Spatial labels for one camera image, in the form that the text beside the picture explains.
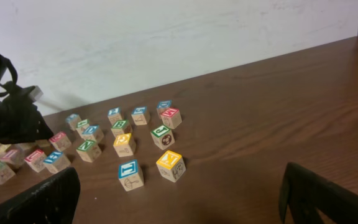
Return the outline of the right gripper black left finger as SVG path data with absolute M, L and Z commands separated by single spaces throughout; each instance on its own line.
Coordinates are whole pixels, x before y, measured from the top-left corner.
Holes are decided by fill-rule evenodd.
M 73 167 L 0 204 L 0 223 L 71 223 L 80 196 Z

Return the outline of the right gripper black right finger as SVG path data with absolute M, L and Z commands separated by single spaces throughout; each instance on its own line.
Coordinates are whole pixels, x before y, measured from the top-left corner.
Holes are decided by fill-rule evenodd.
M 288 209 L 295 223 L 322 223 L 319 212 L 336 223 L 358 223 L 358 195 L 294 162 L 287 164 L 280 187 L 282 223 Z

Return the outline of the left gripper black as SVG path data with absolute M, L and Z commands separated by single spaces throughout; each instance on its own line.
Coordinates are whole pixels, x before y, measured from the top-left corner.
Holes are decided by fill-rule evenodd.
M 54 136 L 33 102 L 31 90 L 14 91 L 0 101 L 0 143 L 49 140 Z

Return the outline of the red I block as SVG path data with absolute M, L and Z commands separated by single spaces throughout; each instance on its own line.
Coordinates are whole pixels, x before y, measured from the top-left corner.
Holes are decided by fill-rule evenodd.
M 12 169 L 18 169 L 24 164 L 24 155 L 20 150 L 12 149 L 5 153 L 0 161 L 6 163 Z

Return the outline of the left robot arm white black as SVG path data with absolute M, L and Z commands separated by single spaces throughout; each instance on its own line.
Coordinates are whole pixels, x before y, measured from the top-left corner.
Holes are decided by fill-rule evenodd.
M 34 103 L 42 96 L 38 86 L 23 88 L 11 61 L 0 54 L 0 144 L 46 140 L 53 136 Z

